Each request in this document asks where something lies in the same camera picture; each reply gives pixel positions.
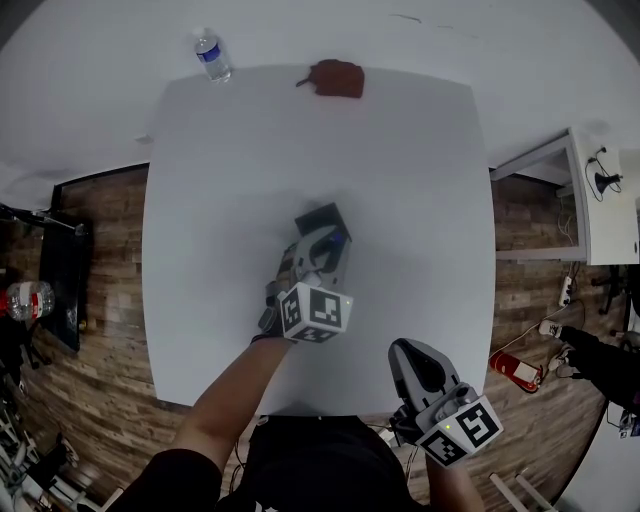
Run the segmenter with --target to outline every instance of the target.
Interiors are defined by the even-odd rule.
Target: sneaker
[[[567,354],[571,351],[571,347],[565,347],[560,352],[558,352],[553,359],[549,361],[548,369],[550,372],[555,372],[562,365],[567,364],[569,361],[567,360]]]
[[[560,337],[560,331],[562,331],[562,324],[552,322],[551,320],[543,320],[540,322],[538,332],[543,336],[553,336],[554,338]]]

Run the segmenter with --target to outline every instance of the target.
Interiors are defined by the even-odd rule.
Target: power strip
[[[560,299],[558,300],[558,306],[566,307],[571,302],[571,285],[573,284],[573,279],[569,276],[564,278],[562,282],[562,289],[560,290]]]

